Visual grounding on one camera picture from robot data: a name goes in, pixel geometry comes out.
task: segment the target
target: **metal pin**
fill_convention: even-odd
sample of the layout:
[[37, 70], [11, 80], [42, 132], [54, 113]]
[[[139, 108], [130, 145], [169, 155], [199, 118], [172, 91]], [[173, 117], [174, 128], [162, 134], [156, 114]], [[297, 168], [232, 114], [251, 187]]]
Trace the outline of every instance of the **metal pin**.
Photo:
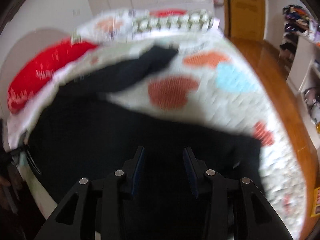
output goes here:
[[82, 179], [79, 180], [79, 183], [81, 185], [87, 184], [88, 183], [88, 179], [87, 178], [82, 178]]
[[124, 171], [123, 170], [117, 170], [115, 171], [115, 175], [116, 176], [122, 176], [124, 174]]
[[207, 175], [209, 176], [213, 176], [214, 174], [216, 174], [216, 172], [214, 170], [206, 170], [205, 172]]
[[251, 180], [246, 177], [242, 178], [241, 180], [244, 184], [249, 184], [251, 182]]

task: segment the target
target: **patterned bedding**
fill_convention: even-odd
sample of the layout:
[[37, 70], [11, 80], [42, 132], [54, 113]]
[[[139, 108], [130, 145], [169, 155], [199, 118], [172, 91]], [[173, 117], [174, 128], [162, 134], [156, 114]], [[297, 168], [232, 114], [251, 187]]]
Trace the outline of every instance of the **patterned bedding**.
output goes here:
[[[306, 186], [292, 145], [259, 79], [239, 51], [216, 30], [149, 38], [88, 52], [57, 71], [21, 112], [10, 116], [11, 148], [22, 133], [32, 130], [59, 85], [116, 61], [138, 57], [154, 43], [179, 48], [170, 66], [125, 91], [107, 95], [107, 99], [156, 118], [259, 138], [263, 146], [260, 175], [266, 197], [293, 238], [298, 239], [305, 216]], [[23, 158], [20, 172], [47, 218], [56, 204]]]

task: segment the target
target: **bed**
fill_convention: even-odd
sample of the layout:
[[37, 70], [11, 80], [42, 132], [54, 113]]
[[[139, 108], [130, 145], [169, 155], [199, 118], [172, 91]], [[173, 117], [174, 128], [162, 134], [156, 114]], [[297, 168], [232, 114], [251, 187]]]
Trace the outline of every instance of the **bed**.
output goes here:
[[[306, 210], [304, 177], [272, 102], [236, 47], [217, 28], [195, 32], [190, 27], [190, 30], [173, 33], [149, 30], [128, 35], [125, 22], [115, 25], [113, 19], [110, 25], [109, 15], [102, 14], [99, 17], [78, 28], [72, 39], [91, 38], [95, 42], [108, 42], [57, 70], [23, 109], [10, 115], [7, 123], [10, 147], [17, 147], [25, 132], [28, 137], [42, 109], [52, 102], [60, 85], [105, 65], [138, 57], [153, 44], [173, 46], [179, 52], [166, 70], [147, 77], [125, 91], [109, 94], [107, 100], [155, 118], [196, 123], [260, 139], [259, 172], [266, 198], [292, 237], [298, 239]], [[118, 32], [121, 35], [116, 36], [115, 32], [106, 40], [101, 40], [101, 32], [95, 32], [94, 28], [101, 19], [109, 21], [100, 25], [106, 32], [110, 33], [110, 26], [112, 31], [122, 26], [125, 31]], [[56, 203], [36, 179], [23, 156], [19, 170], [40, 211], [48, 218]]]

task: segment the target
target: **white quilted bedspread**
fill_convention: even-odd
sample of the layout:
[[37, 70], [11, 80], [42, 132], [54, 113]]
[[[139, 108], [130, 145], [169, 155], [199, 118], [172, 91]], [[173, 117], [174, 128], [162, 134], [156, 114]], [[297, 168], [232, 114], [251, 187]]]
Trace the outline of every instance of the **white quilted bedspread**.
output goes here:
[[[170, 66], [126, 91], [107, 95], [108, 100], [156, 118], [192, 122], [261, 139], [260, 175], [266, 197], [293, 238], [298, 239], [306, 209], [304, 177], [283, 124], [249, 64], [227, 39], [215, 32], [189, 33], [161, 38], [157, 42], [165, 46], [179, 46], [179, 54]], [[140, 52], [141, 44], [132, 45], [129, 54]], [[105, 64], [107, 60], [101, 55], [105, 55], [106, 51], [86, 54], [77, 63], [81, 66], [73, 63], [73, 68], [86, 71], [98, 68], [92, 67], [92, 61], [88, 59], [95, 57], [95, 62]], [[74, 76], [69, 74], [64, 82]], [[62, 83], [54, 76], [44, 90], [50, 85], [56, 87]], [[48, 98], [48, 94], [41, 93], [34, 102]], [[55, 93], [54, 89], [49, 92], [52, 98]], [[11, 117], [8, 123], [11, 145], [16, 144], [17, 136], [14, 137], [14, 134], [17, 133], [17, 123], [25, 117], [15, 118]], [[30, 131], [36, 118], [29, 119], [33, 121], [24, 128], [28, 130], [31, 127]], [[48, 217], [55, 203], [25, 165], [21, 165], [20, 170], [40, 210]]]

